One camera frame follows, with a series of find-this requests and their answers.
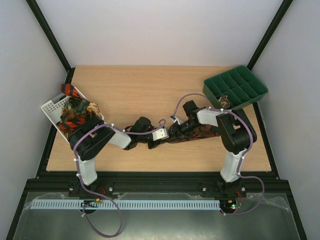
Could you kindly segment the brown red patterned tie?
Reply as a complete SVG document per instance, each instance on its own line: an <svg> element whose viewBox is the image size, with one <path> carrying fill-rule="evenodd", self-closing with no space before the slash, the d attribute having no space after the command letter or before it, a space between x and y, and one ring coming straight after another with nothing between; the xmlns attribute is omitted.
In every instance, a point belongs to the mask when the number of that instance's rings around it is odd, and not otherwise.
<svg viewBox="0 0 320 240"><path fill-rule="evenodd" d="M173 124L168 130L168 138L162 139L160 143L178 144L188 141L219 137L220 135L219 128L209 124L200 124L196 126Z"/></svg>

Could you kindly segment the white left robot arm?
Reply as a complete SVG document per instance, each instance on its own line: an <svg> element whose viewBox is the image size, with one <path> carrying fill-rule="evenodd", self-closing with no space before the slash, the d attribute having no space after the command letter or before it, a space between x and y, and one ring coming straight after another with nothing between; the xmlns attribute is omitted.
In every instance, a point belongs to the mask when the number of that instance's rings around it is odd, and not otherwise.
<svg viewBox="0 0 320 240"><path fill-rule="evenodd" d="M120 129L114 124L104 122L100 116L93 116L76 128L68 137L68 142L75 155L77 176L84 185L89 186L98 178L96 156L107 144L123 150L131 150L138 143L147 143L151 148L166 138L166 120L159 121L159 127L151 125L146 117L140 117L133 126Z"/></svg>

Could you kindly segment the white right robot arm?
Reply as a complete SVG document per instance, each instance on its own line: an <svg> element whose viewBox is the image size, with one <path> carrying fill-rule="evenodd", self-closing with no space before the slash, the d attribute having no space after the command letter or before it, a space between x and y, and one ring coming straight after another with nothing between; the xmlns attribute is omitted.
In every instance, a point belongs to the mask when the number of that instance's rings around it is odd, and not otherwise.
<svg viewBox="0 0 320 240"><path fill-rule="evenodd" d="M223 178L218 183L218 191L229 196L236 189L234 181L241 177L241 167L257 134L245 111L241 109L215 109L203 107L195 111L195 120L201 125L217 127L226 156L220 175Z"/></svg>

